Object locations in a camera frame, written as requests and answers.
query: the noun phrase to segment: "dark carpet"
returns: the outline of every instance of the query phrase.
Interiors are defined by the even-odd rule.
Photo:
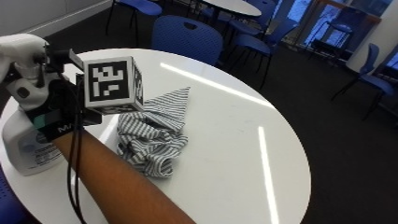
[[[164,14],[186,15],[187,7],[167,4]],[[118,7],[110,36],[104,35],[108,10],[71,26],[47,40],[78,53],[95,49],[136,48],[135,29],[128,28],[131,10]],[[151,46],[156,18],[140,15],[140,48]],[[232,47],[225,47],[225,59]],[[221,69],[231,67],[240,51]],[[260,91],[275,104],[301,140],[312,168],[313,193],[303,223],[398,223],[398,131],[397,118],[381,108],[361,118],[376,90],[360,83],[331,102],[353,74],[331,67],[320,58],[280,47],[267,84]],[[259,89],[265,64],[259,58],[239,63],[232,75]]]

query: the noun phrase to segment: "white cube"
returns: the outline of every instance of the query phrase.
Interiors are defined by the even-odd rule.
[[[143,111],[143,75],[132,57],[86,61],[86,107],[104,115]]]

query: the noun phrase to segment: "blue chair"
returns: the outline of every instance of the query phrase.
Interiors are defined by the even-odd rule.
[[[360,28],[367,17],[368,17],[367,12],[359,10],[355,7],[344,7],[336,19],[333,19],[332,21],[325,21],[320,26],[320,28],[316,30],[311,42],[307,46],[307,49],[309,45],[312,45],[313,54],[317,51],[323,50],[331,53],[335,56],[335,58],[339,59],[343,52],[347,50],[355,32]],[[325,35],[323,35],[320,39],[316,39],[316,35],[321,31],[325,24],[329,25],[329,29],[331,29],[331,31],[327,32],[325,34],[331,34],[332,31],[339,31],[341,33],[335,43],[331,44],[332,45],[331,47],[325,47],[325,44],[323,44],[324,42],[323,39],[325,38]]]
[[[208,22],[209,19],[213,17],[213,13],[215,10],[211,7],[207,7],[200,11],[197,19],[200,18],[200,16],[204,16]],[[228,23],[232,18],[233,16],[231,14],[220,12],[217,20],[223,23]]]
[[[371,72],[375,69],[375,62],[376,62],[377,56],[379,56],[379,47],[371,43],[369,57],[367,59],[364,66],[360,69],[359,77],[356,77],[353,79],[353,81],[349,82],[349,84],[347,86],[344,86],[344,88],[335,94],[335,96],[332,98],[332,101],[333,101],[335,98],[337,97],[337,95],[340,93],[344,94],[359,81],[368,83],[375,89],[377,89],[379,92],[375,95],[369,111],[367,112],[367,115],[363,118],[363,120],[365,120],[369,117],[371,112],[379,106],[379,103],[383,100],[384,96],[394,95],[394,88],[389,84],[389,82],[386,82],[383,78],[371,75]]]
[[[216,65],[223,50],[223,36],[200,21],[179,16],[163,16],[155,22],[152,49]]]
[[[18,200],[0,166],[0,223],[40,223]]]
[[[180,3],[183,3],[184,5],[187,5],[187,14],[186,14],[186,17],[189,16],[189,10],[191,9],[195,9],[195,11],[197,11],[197,7],[199,7],[199,0],[189,0],[189,2],[184,2],[184,1],[180,1]]]
[[[273,0],[248,0],[248,3],[251,3],[261,11],[261,16],[252,19],[252,21],[255,21],[256,24],[259,25],[260,29],[255,28],[253,26],[251,26],[248,23],[243,22],[241,20],[231,20],[229,26],[233,27],[235,30],[232,33],[229,43],[232,42],[233,36],[236,35],[236,31],[240,34],[245,34],[245,35],[259,35],[260,33],[263,33],[265,35],[267,29],[269,28],[271,20],[275,15],[275,8],[276,8],[275,1]]]
[[[280,41],[283,40],[284,36],[297,26],[299,26],[297,21],[287,19],[283,23],[280,23],[277,25],[273,33],[271,35],[265,36],[264,40],[257,39],[252,35],[239,35],[237,36],[236,46],[235,46],[235,48],[233,48],[233,50],[232,50],[232,52],[228,56],[228,59],[229,59],[231,55],[233,54],[233,52],[236,51],[237,46],[241,46],[241,47],[249,49],[249,51],[255,51],[256,53],[259,53],[261,55],[259,68],[256,70],[259,72],[264,57],[269,58],[269,61],[268,61],[268,64],[267,64],[265,75],[264,75],[263,83],[261,83],[261,87],[260,87],[261,89],[263,89],[263,86],[264,86],[264,83],[265,83],[265,78],[267,78],[268,73],[269,73],[271,63],[272,63],[273,55],[275,55],[275,52],[276,52],[276,49],[277,49],[277,45],[279,45]],[[237,58],[236,62],[233,63],[233,66],[231,67],[229,72],[233,70],[235,66],[237,65],[237,62],[240,61],[244,53],[245,53],[245,50],[239,55],[239,58]]]
[[[114,13],[115,5],[120,5],[123,7],[130,7],[134,9],[132,18],[130,20],[130,28],[132,27],[134,20],[136,21],[136,43],[138,46],[140,45],[139,42],[139,18],[138,18],[138,11],[148,16],[160,16],[162,14],[162,7],[159,4],[148,1],[148,0],[112,0],[112,7],[108,16],[107,26],[106,26],[106,34],[108,35],[108,28],[111,23],[111,17]]]

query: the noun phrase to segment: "table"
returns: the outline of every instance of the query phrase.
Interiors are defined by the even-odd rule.
[[[148,49],[80,54],[84,60],[128,55],[143,71],[146,99],[192,88],[183,129],[189,143],[175,160],[174,176],[152,182],[197,223],[300,223],[311,199],[311,168],[295,130],[273,105],[235,77],[183,56]],[[68,65],[67,75],[75,72]],[[2,130],[15,109],[11,99]],[[106,116],[102,125],[87,128],[112,149],[118,117]],[[31,213],[43,223],[79,223],[67,197],[67,162],[22,176],[3,141],[0,148],[10,184]],[[106,223],[84,185],[80,195],[88,223]]]
[[[199,0],[201,3],[215,8],[211,24],[216,25],[221,11],[231,12],[243,16],[259,17],[261,11],[243,0]]]

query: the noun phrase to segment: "gray striped towel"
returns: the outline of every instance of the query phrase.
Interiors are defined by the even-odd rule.
[[[144,112],[120,115],[118,153],[144,174],[170,177],[188,143],[182,134],[189,87],[144,102]]]

